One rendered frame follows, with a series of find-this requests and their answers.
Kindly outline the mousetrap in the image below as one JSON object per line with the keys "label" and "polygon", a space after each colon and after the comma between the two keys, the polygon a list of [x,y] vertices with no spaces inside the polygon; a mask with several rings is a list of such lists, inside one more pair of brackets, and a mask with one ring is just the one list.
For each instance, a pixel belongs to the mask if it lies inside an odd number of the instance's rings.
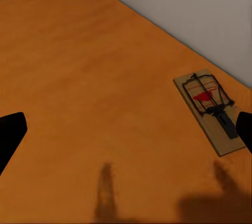
{"label": "mousetrap", "polygon": [[235,130],[240,111],[208,68],[173,82],[218,157],[247,147]]}

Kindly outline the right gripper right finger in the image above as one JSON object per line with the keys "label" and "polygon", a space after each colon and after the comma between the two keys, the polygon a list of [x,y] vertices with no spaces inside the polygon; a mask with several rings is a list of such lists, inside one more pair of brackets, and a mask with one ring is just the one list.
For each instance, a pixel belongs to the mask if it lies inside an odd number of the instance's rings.
{"label": "right gripper right finger", "polygon": [[240,111],[235,130],[252,153],[252,113]]}

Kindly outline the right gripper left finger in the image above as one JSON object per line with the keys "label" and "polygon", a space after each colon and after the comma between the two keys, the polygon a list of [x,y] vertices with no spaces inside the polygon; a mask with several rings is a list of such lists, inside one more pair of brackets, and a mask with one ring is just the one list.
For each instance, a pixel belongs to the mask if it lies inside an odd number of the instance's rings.
{"label": "right gripper left finger", "polygon": [[0,174],[27,132],[23,112],[13,113],[0,118]]}

